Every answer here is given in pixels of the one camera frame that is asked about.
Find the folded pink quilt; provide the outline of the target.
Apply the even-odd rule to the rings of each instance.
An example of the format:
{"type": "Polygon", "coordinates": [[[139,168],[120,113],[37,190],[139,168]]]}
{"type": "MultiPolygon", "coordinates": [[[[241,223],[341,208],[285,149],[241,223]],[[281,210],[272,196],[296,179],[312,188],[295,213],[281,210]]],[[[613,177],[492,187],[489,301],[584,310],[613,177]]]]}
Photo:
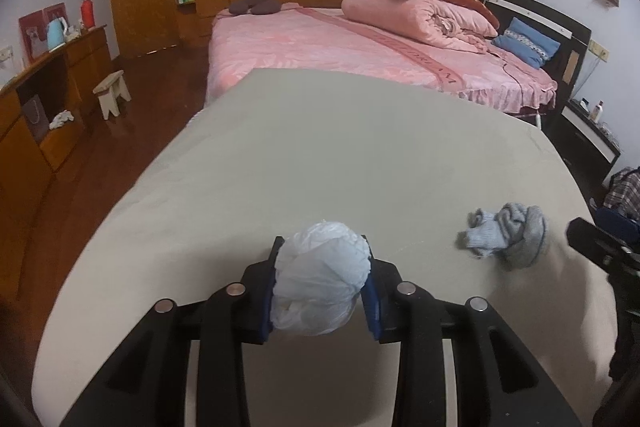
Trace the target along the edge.
{"type": "Polygon", "coordinates": [[[344,17],[439,49],[487,51],[498,30],[484,15],[442,0],[343,0],[344,17]]]}

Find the black white nightstand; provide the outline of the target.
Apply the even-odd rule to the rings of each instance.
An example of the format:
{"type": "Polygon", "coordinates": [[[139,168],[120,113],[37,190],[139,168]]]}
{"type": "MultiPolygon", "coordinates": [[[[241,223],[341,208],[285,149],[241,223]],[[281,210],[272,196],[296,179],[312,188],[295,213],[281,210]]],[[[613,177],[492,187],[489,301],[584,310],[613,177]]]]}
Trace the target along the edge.
{"type": "Polygon", "coordinates": [[[605,180],[620,158],[620,148],[575,101],[563,106],[544,127],[544,133],[570,170],[584,199],[602,202],[605,180]]]}

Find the plaid cloth bundle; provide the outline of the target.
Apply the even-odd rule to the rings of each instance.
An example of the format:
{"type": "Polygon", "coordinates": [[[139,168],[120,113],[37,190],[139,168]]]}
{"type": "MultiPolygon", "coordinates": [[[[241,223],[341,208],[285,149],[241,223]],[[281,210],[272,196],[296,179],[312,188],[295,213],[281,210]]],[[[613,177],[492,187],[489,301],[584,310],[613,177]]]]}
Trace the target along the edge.
{"type": "Polygon", "coordinates": [[[611,176],[608,194],[603,206],[622,216],[639,221],[640,217],[640,168],[624,168],[611,176]]]}

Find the red thermos bottle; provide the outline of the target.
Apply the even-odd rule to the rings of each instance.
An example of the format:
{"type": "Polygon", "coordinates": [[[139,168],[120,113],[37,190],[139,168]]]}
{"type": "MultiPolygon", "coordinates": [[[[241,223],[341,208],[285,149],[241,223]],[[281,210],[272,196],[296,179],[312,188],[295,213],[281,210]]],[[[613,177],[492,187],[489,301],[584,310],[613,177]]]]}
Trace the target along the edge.
{"type": "Polygon", "coordinates": [[[80,16],[81,16],[82,24],[87,30],[96,26],[96,19],[94,18],[92,0],[82,0],[81,6],[80,6],[80,16]]]}

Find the beige table cloth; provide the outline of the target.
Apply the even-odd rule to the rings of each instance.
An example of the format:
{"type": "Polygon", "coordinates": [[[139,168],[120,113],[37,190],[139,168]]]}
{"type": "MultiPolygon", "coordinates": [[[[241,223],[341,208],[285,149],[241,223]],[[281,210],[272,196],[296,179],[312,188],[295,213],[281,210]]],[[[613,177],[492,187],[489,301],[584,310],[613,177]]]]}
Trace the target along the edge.
{"type": "Polygon", "coordinates": [[[616,320],[605,274],[566,243],[589,213],[548,138],[452,95],[314,70],[257,69],[198,113],[114,206],[44,329],[32,403],[58,425],[155,301],[193,303],[240,277],[276,236],[337,221],[434,297],[486,298],[584,425],[608,390],[616,320]],[[530,268],[459,249],[468,214],[539,207],[530,268]]]}

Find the small white wooden stool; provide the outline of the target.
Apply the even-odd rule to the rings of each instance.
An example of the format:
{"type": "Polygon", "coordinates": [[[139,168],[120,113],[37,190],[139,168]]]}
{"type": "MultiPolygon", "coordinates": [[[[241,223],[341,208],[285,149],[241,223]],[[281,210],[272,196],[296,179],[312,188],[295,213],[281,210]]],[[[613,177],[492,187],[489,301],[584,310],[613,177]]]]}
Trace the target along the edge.
{"type": "Polygon", "coordinates": [[[122,69],[107,75],[92,93],[98,98],[101,113],[104,120],[119,116],[118,100],[122,98],[126,102],[131,101],[131,95],[125,80],[125,72],[122,69]]]}

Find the light blue electric kettle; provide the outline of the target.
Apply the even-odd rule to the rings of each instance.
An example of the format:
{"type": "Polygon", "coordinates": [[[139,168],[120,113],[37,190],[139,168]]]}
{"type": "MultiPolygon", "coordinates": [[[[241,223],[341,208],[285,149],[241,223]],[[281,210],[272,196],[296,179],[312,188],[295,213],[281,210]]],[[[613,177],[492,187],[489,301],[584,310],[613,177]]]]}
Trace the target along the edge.
{"type": "Polygon", "coordinates": [[[51,20],[47,26],[47,46],[51,52],[66,43],[68,25],[64,17],[57,17],[51,20]]]}

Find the pink sheeted bed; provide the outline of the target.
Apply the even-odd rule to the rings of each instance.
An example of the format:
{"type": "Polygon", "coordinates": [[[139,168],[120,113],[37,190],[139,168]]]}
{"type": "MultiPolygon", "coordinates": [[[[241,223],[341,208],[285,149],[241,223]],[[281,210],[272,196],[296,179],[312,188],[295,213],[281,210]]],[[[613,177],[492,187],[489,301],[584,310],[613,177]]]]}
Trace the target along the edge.
{"type": "Polygon", "coordinates": [[[502,113],[548,114],[559,87],[543,69],[495,46],[482,53],[435,48],[346,20],[339,10],[219,14],[209,41],[206,102],[256,68],[317,69],[449,93],[502,113]]]}

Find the black bed headboard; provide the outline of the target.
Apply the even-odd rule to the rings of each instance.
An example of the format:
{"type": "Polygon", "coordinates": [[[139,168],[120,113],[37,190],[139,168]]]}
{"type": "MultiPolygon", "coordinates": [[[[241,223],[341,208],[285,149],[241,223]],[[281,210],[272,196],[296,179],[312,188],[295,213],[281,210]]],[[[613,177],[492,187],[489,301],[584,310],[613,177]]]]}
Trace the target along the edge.
{"type": "Polygon", "coordinates": [[[560,44],[559,51],[542,68],[556,81],[555,106],[538,110],[541,129],[554,125],[570,99],[588,51],[591,30],[568,15],[536,0],[480,0],[494,13],[500,23],[500,34],[510,25],[513,17],[532,26],[560,44]]]}

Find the grey sock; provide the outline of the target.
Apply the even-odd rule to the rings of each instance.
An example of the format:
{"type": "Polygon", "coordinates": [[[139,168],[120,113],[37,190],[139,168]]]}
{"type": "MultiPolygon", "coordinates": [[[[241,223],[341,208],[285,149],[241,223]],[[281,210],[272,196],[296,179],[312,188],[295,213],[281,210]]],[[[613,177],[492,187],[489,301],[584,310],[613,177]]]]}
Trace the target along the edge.
{"type": "Polygon", "coordinates": [[[496,212],[482,208],[470,212],[456,246],[478,259],[494,257],[503,268],[521,270],[538,261],[548,242],[548,221],[539,207],[507,202],[496,212]]]}

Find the wall power socket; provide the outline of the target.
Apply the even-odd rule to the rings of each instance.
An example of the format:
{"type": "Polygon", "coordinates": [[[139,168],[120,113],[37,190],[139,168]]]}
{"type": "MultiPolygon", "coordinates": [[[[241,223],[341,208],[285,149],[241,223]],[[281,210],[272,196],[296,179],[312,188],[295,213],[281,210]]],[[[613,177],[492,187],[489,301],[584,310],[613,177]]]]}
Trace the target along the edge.
{"type": "Polygon", "coordinates": [[[610,52],[604,46],[601,46],[596,40],[590,40],[588,43],[588,51],[596,56],[600,61],[607,62],[610,52]]]}

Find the red gift box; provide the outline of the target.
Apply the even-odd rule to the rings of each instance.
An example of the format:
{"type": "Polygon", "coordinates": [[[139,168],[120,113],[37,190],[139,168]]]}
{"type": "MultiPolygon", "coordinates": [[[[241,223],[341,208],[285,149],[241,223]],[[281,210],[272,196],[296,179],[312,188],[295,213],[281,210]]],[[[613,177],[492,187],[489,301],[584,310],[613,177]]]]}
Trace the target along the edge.
{"type": "Polygon", "coordinates": [[[18,19],[18,26],[20,26],[23,46],[29,64],[49,52],[47,26],[51,20],[57,17],[64,17],[67,22],[65,3],[47,6],[43,10],[32,12],[18,19]]]}

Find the blue pillow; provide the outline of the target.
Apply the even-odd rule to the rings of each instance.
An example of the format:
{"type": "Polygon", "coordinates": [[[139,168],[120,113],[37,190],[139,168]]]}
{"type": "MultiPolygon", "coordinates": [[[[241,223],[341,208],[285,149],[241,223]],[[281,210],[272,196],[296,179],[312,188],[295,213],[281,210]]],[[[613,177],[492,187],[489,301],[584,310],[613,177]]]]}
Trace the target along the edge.
{"type": "Polygon", "coordinates": [[[561,46],[561,43],[530,27],[517,17],[513,17],[510,25],[502,34],[493,38],[491,43],[497,48],[511,52],[533,68],[546,65],[561,46]]]}

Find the white lotion bottle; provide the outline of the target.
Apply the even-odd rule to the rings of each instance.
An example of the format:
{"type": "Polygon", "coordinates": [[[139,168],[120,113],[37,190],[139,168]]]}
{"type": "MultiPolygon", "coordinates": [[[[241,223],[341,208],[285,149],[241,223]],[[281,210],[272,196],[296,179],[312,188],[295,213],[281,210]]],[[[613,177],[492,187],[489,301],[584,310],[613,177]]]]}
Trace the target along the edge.
{"type": "Polygon", "coordinates": [[[596,104],[596,106],[593,107],[589,115],[589,118],[593,122],[593,124],[597,124],[600,121],[602,113],[603,113],[603,102],[600,101],[596,104]]]}

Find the white cloth on shelf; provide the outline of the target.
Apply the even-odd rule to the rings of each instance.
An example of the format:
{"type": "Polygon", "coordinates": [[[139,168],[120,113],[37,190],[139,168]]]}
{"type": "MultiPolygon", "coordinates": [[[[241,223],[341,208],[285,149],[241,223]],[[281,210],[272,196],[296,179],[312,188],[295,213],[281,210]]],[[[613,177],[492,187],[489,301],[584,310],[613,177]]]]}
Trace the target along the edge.
{"type": "Polygon", "coordinates": [[[68,124],[69,122],[73,122],[74,120],[75,120],[74,114],[70,110],[64,109],[62,110],[61,113],[58,113],[58,115],[56,115],[51,120],[49,124],[49,129],[50,130],[60,129],[66,124],[68,124]]]}

